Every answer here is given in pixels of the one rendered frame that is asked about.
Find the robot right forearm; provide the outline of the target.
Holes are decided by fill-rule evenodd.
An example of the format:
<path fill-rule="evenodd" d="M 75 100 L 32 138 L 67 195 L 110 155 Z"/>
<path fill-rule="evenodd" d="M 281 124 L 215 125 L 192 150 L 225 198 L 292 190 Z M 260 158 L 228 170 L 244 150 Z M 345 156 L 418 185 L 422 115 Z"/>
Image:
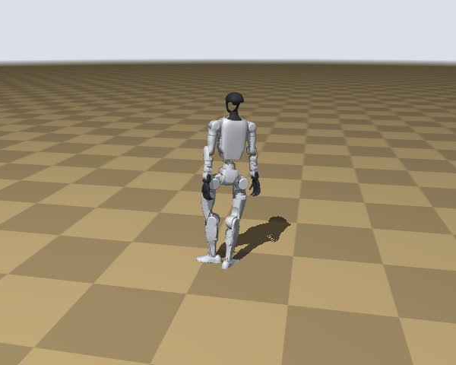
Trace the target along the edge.
<path fill-rule="evenodd" d="M 255 172 L 258 172 L 258 165 L 257 165 L 257 150 L 255 147 L 255 154 L 251 154 L 249 156 L 249 169 L 250 169 L 250 176 L 255 177 Z"/>

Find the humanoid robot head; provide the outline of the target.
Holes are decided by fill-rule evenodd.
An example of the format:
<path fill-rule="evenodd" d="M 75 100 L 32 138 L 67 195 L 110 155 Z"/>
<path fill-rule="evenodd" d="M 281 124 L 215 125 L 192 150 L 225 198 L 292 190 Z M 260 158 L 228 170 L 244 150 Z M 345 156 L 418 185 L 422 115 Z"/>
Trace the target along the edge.
<path fill-rule="evenodd" d="M 236 108 L 233 111 L 229 110 L 229 108 L 228 108 L 228 103 L 231 103 L 231 102 L 234 106 L 236 105 Z M 239 118 L 237 110 L 239 108 L 240 103 L 243 103 L 243 102 L 244 102 L 244 99 L 243 99 L 242 95 L 237 92 L 232 92 L 226 96 L 226 109 L 230 113 L 230 116 L 228 117 L 228 119 L 231 119 L 233 121 L 242 121 L 242 119 Z"/>

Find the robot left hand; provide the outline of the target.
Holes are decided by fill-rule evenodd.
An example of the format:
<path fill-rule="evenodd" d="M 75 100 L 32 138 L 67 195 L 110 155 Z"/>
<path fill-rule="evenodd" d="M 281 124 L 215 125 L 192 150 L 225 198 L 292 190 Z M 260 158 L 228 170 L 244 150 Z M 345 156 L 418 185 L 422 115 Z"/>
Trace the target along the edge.
<path fill-rule="evenodd" d="M 209 186 L 209 183 L 211 182 L 211 175 L 208 174 L 207 175 L 207 180 L 203 179 L 203 182 L 204 182 L 204 184 L 202 186 L 203 196 L 207 200 L 212 200 L 213 198 L 211 198 L 211 196 L 210 196 L 210 186 Z"/>

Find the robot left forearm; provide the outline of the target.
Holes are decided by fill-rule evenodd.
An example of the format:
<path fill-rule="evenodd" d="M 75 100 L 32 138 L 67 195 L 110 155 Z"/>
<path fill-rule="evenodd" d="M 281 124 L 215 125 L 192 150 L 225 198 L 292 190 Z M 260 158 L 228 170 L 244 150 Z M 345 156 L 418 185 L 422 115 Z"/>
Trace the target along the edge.
<path fill-rule="evenodd" d="M 207 175 L 208 174 L 211 175 L 211 172 L 212 172 L 212 161 L 213 161 L 213 158 L 209 157 L 209 149 L 206 146 L 203 149 L 203 155 L 204 155 L 204 169 L 203 169 L 204 173 L 203 173 L 202 177 L 203 177 L 204 180 L 207 180 Z"/>

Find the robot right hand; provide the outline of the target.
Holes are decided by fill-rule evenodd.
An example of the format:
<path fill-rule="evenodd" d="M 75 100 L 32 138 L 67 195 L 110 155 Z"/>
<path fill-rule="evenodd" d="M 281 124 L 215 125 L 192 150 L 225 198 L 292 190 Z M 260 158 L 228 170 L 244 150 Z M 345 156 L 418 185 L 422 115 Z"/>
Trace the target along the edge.
<path fill-rule="evenodd" d="M 259 183 L 259 181 L 258 181 L 258 178 L 259 178 L 258 172 L 255 172 L 255 177 L 251 177 L 251 179 L 252 179 L 252 185 L 251 185 L 251 187 L 249 188 L 249 190 L 253 187 L 253 192 L 252 192 L 252 194 L 251 194 L 251 195 L 254 194 L 253 196 L 259 195 L 259 194 L 260 194 L 260 191 L 261 191 L 261 190 L 260 190 L 260 183 Z"/>

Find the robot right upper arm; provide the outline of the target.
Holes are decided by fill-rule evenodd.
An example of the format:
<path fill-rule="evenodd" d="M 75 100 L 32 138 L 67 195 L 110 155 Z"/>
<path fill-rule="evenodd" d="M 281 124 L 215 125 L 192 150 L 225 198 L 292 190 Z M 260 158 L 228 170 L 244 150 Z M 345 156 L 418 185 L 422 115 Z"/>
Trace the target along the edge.
<path fill-rule="evenodd" d="M 246 152 L 248 155 L 255 154 L 255 142 L 256 142 L 256 124 L 250 121 L 247 121 L 249 127 L 248 127 L 248 133 L 247 133 L 247 141 L 249 146 L 246 147 Z"/>

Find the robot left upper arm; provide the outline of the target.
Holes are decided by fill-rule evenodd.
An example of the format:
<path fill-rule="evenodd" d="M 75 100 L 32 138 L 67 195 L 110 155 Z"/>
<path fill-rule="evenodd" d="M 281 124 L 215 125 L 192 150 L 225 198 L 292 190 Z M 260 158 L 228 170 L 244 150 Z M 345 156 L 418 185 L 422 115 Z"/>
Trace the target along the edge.
<path fill-rule="evenodd" d="M 223 120 L 213 120 L 208 124 L 207 146 L 209 149 L 209 156 L 215 153 L 215 144 L 217 141 L 217 131 L 220 130 Z"/>

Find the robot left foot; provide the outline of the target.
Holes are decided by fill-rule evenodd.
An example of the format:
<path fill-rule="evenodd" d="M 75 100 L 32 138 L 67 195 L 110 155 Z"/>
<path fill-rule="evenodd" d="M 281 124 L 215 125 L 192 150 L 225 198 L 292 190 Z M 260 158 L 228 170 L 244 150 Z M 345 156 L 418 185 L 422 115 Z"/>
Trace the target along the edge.
<path fill-rule="evenodd" d="M 197 260 L 198 262 L 206 262 L 206 263 L 208 263 L 208 262 L 213 262 L 213 263 L 217 263 L 217 264 L 219 264 L 219 263 L 222 262 L 222 258 L 220 257 L 220 255 L 215 255 L 214 258 L 213 258 L 212 256 L 210 257 L 209 255 L 210 255 L 210 253 L 207 254 L 207 255 L 198 256 L 198 257 L 196 257 L 196 260 Z M 214 255 L 213 255 L 213 256 L 214 256 Z"/>

